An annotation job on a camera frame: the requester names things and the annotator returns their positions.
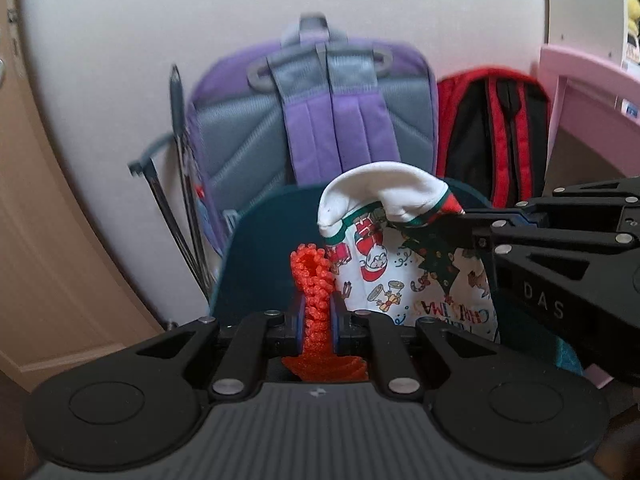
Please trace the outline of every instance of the purple backpack strap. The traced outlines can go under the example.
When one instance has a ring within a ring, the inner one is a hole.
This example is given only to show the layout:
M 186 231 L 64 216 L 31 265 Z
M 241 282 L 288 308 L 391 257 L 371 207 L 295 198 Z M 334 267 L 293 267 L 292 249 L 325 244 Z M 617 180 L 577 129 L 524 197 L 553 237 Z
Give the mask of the purple backpack strap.
M 342 173 L 323 61 L 309 44 L 268 57 L 283 103 L 291 164 L 301 186 L 328 182 Z
M 375 57 L 382 61 L 376 63 Z M 384 74 L 391 63 L 392 55 L 387 50 L 348 43 L 326 46 L 335 138 L 343 172 L 380 160 L 400 161 L 393 124 L 378 88 L 377 74 Z

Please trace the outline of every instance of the pink bed frame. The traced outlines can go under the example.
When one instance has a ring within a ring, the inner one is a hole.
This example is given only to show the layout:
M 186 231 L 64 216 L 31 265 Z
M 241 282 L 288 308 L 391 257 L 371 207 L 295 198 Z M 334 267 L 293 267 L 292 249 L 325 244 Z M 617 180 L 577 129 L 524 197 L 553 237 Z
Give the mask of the pink bed frame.
M 550 44 L 540 51 L 538 78 L 553 102 L 547 163 L 561 126 L 620 173 L 640 174 L 640 124 L 613 105 L 616 96 L 640 105 L 640 80 L 610 61 Z M 612 380 L 596 365 L 585 377 L 599 388 Z

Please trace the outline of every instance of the purple backpack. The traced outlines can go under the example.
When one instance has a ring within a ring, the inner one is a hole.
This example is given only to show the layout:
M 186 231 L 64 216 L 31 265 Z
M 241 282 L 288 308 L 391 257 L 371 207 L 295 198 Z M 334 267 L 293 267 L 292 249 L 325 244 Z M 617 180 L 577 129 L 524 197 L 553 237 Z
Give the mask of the purple backpack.
M 347 40 L 321 15 L 220 60 L 186 109 L 211 245 L 222 254 L 236 219 L 286 184 L 329 182 L 379 160 L 433 173 L 437 103 L 418 51 Z

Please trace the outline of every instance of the red-orange fuzzy slipper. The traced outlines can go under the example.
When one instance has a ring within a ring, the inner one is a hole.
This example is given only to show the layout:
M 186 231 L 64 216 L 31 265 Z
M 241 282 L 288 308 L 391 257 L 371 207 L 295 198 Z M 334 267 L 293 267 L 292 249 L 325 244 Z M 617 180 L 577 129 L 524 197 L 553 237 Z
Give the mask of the red-orange fuzzy slipper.
M 300 245 L 291 253 L 291 273 L 305 295 L 305 335 L 302 354 L 282 363 L 303 381 L 338 383 L 367 380 L 367 364 L 359 357 L 338 357 L 332 349 L 329 296 L 334 290 L 331 263 L 324 249 Z

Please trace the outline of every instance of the backpack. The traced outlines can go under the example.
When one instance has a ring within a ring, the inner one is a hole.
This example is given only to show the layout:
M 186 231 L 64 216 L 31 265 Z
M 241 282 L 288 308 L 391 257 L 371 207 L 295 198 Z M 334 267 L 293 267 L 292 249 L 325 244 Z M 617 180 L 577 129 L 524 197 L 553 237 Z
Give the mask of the backpack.
M 186 106 L 203 231 L 223 253 L 272 190 L 330 182 L 380 160 L 433 173 L 437 87 L 414 48 L 354 39 L 322 15 L 219 60 Z
M 436 176 L 465 182 L 494 207 L 541 196 L 550 103 L 540 83 L 505 68 L 441 80 Z

